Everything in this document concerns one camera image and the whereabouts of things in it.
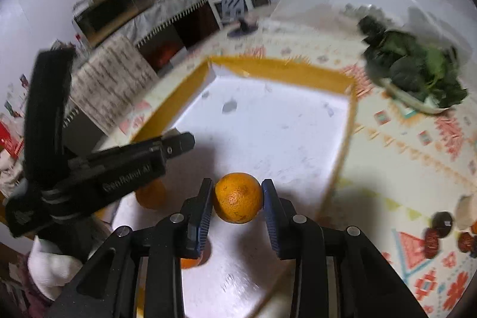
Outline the left white gloved hand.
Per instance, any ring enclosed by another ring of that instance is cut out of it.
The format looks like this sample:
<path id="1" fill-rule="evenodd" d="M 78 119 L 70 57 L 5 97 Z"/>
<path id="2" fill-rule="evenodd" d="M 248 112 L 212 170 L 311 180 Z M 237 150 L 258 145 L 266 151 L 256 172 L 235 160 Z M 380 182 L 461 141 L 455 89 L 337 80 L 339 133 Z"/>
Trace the left white gloved hand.
<path id="1" fill-rule="evenodd" d="M 50 241 L 35 237 L 27 259 L 32 282 L 48 302 L 54 302 L 83 267 L 75 256 L 65 255 Z"/>

